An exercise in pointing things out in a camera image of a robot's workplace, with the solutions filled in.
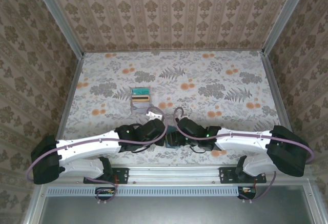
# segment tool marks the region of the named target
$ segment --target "purple cable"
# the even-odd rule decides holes
[[[267,138],[267,139],[274,139],[274,140],[277,140],[277,141],[280,141],[280,142],[285,142],[285,143],[288,143],[288,144],[292,144],[292,145],[296,145],[296,146],[299,146],[299,147],[302,147],[303,149],[307,150],[309,153],[310,153],[310,157],[306,160],[306,163],[309,163],[310,161],[312,161],[314,159],[314,152],[307,146],[301,144],[301,143],[298,143],[298,142],[295,142],[295,141],[292,141],[292,140],[289,140],[289,139],[284,139],[284,138],[276,138],[276,137],[271,137],[271,136],[267,136],[267,135],[257,135],[257,134],[246,134],[246,133],[225,133],[225,134],[219,134],[219,135],[215,135],[215,136],[211,136],[211,137],[205,137],[205,138],[197,138],[197,137],[192,137],[192,136],[189,136],[188,134],[184,133],[178,126],[178,123],[177,121],[175,120],[176,118],[176,112],[178,110],[181,110],[182,111],[182,116],[184,114],[183,112],[183,108],[182,107],[178,107],[174,110],[174,113],[173,113],[173,122],[174,122],[174,125],[176,127],[176,129],[185,137],[187,138],[190,138],[190,139],[194,139],[194,140],[209,140],[209,139],[214,139],[214,138],[220,138],[220,137],[226,137],[226,136],[239,136],[239,137],[248,137],[248,138]]]
[[[270,188],[272,187],[273,182],[274,182],[275,179],[276,179],[276,176],[277,176],[277,172],[274,171],[273,178],[272,178],[272,180],[271,180],[271,182],[270,182],[268,188],[266,188],[266,190],[265,190],[260,196],[258,196],[258,197],[256,197],[256,198],[253,198],[253,199],[249,199],[248,197],[246,197],[246,196],[244,196],[244,195],[242,195],[242,194],[240,194],[240,193],[239,193],[239,196],[242,196],[243,198],[249,200],[249,202],[251,202],[251,201],[256,201],[256,200],[259,200],[259,199],[263,198],[264,195],[266,195],[266,193],[267,193],[267,192],[270,190]]]
[[[133,141],[133,140],[125,140],[125,139],[119,139],[119,138],[102,138],[101,141],[116,141],[116,142],[125,142],[125,143],[130,143],[130,144],[137,144],[137,145],[149,145],[149,144],[152,144],[152,143],[155,143],[157,141],[159,141],[161,138],[163,138],[165,135],[166,135],[166,131],[168,130],[168,118],[166,117],[166,115],[164,114],[163,111],[161,111],[159,108],[155,107],[155,106],[150,106],[148,109],[147,109],[147,112],[148,113],[151,109],[155,109],[157,110],[159,113],[162,114],[162,116],[164,117],[164,120],[165,120],[165,129],[163,131],[163,133],[161,134],[160,137],[154,139],[154,140],[151,140],[151,141],[147,141],[147,142],[139,142],[139,141]],[[26,174],[25,174],[25,177],[26,177],[26,180],[28,181],[31,181],[33,182],[32,179],[30,179],[29,177],[29,173],[31,172],[31,170],[33,169],[33,167],[39,162],[41,161],[43,158],[45,158],[46,156],[50,155],[51,153],[54,153],[56,151],[60,151],[60,150],[63,150],[63,149],[68,149],[68,148],[72,148],[72,147],[75,147],[75,146],[81,146],[81,145],[84,145],[84,144],[88,144],[88,143],[94,143],[94,142],[99,142],[99,139],[90,139],[90,140],[85,140],[85,141],[82,141],[82,142],[78,142],[78,143],[75,143],[75,144],[72,144],[72,145],[69,145],[69,146],[61,146],[61,147],[58,147],[58,148],[55,148],[55,149],[52,149],[50,151],[47,151],[46,153],[42,154],[40,157],[38,157],[30,166],[29,168],[27,169],[26,171]]]
[[[117,192],[117,185],[116,184],[114,184],[114,183],[112,183],[110,181],[105,181],[105,180],[100,180],[100,179],[92,179],[90,177],[85,177],[85,179],[88,179],[88,180],[93,181],[93,182],[105,183],[105,184],[112,185],[115,188],[115,191],[114,191],[113,195],[108,200],[106,200],[106,202],[109,202],[109,201],[112,201],[113,200],[113,198],[115,197],[116,192]],[[105,202],[105,201],[99,199],[99,193],[102,192],[102,191],[104,191],[104,190],[106,190],[106,189],[105,188],[98,189],[97,195],[96,195],[96,199],[98,200],[98,202],[101,202],[101,201],[102,202]]]

